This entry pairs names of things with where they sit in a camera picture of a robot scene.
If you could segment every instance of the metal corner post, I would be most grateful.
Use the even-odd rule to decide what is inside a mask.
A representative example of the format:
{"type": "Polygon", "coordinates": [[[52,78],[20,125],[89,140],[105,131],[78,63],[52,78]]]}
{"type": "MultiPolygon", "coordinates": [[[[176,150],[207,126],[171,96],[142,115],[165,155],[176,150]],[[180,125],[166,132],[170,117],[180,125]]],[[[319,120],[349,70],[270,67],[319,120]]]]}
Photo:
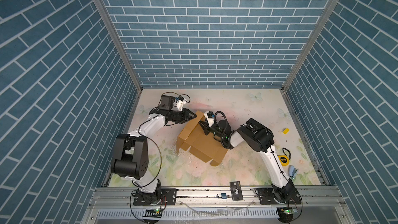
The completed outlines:
{"type": "Polygon", "coordinates": [[[109,35],[112,38],[113,43],[115,44],[117,52],[119,53],[124,65],[126,66],[126,69],[132,79],[132,82],[137,87],[137,90],[140,93],[142,91],[141,84],[140,84],[137,76],[135,75],[134,70],[132,69],[129,57],[127,56],[126,50],[124,49],[124,47],[122,45],[119,35],[117,34],[115,26],[112,23],[111,17],[109,16],[108,11],[106,10],[106,7],[105,7],[103,1],[102,0],[93,0],[93,2],[95,4],[95,6],[97,7],[98,13],[99,13],[102,21],[104,22],[105,27],[107,28],[109,35]]]}
{"type": "Polygon", "coordinates": [[[329,19],[330,15],[332,14],[338,2],[339,0],[328,0],[328,2],[326,3],[325,9],[322,12],[321,16],[319,17],[319,20],[316,23],[314,30],[311,32],[310,36],[308,37],[308,40],[306,44],[304,44],[304,47],[302,48],[296,63],[294,64],[292,70],[290,71],[286,81],[283,83],[282,86],[283,91],[287,91],[287,89],[290,87],[294,77],[296,76],[301,65],[304,63],[305,59],[307,58],[308,53],[314,46],[316,39],[321,33],[323,27],[325,26],[327,20],[329,19]]]}

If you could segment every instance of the brick wallpaper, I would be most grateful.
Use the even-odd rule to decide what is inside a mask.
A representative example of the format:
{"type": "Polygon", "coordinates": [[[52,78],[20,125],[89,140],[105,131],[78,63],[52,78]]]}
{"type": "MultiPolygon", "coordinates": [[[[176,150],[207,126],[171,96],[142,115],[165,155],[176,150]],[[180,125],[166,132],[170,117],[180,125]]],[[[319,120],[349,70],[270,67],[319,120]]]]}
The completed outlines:
{"type": "Polygon", "coordinates": [[[136,89],[92,0],[0,0],[0,223],[75,223],[136,89]]]}
{"type": "Polygon", "coordinates": [[[397,223],[398,0],[340,0],[288,90],[357,223],[397,223]]]}
{"type": "Polygon", "coordinates": [[[281,87],[327,0],[104,0],[143,87],[281,87]]]}

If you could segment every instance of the floral tablecloth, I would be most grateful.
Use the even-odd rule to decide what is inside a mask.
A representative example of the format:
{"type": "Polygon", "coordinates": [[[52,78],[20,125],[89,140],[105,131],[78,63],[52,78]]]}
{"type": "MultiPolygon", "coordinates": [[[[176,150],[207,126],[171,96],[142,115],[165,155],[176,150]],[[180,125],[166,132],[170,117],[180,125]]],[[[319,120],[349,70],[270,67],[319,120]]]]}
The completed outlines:
{"type": "MultiPolygon", "coordinates": [[[[278,155],[283,155],[283,147],[291,152],[289,165],[294,165],[298,169],[298,174],[293,180],[294,184],[320,184],[278,89],[144,89],[129,132],[146,120],[148,112],[157,106],[160,95],[167,91],[189,95],[191,102],[185,107],[193,112],[197,110],[224,112],[233,130],[249,118],[254,118],[274,133],[278,155]],[[285,128],[290,129],[287,134],[282,132],[285,128]]],[[[153,138],[162,152],[162,169],[158,179],[163,186],[226,186],[231,181],[240,181],[241,185],[271,184],[269,173],[261,157],[246,142],[229,150],[217,167],[211,166],[210,162],[202,162],[182,149],[177,154],[176,140],[184,126],[185,124],[178,124],[164,127],[153,138]]],[[[158,150],[151,141],[148,141],[148,148],[148,170],[152,175],[156,175],[160,165],[158,150]]],[[[112,175],[109,187],[130,186],[133,186],[131,181],[112,175]]]]}

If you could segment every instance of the black mounting plate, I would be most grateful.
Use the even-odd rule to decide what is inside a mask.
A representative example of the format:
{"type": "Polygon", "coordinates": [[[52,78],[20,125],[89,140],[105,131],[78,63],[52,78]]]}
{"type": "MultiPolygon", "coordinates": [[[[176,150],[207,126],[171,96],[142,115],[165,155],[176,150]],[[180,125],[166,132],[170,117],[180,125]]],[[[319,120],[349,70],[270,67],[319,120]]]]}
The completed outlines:
{"type": "MultiPolygon", "coordinates": [[[[272,188],[256,188],[256,192],[259,195],[258,198],[260,199],[261,205],[280,204],[279,202],[275,201],[272,191],[273,191],[272,188]]],[[[301,204],[301,198],[296,188],[292,193],[292,199],[290,199],[290,204],[294,205],[295,202],[296,205],[301,204]]]]}
{"type": "MultiPolygon", "coordinates": [[[[162,195],[166,197],[167,205],[176,205],[177,189],[162,189],[162,195]]],[[[137,194],[134,198],[133,204],[134,206],[151,206],[149,203],[143,202],[142,196],[140,196],[139,194],[137,194]]]]}

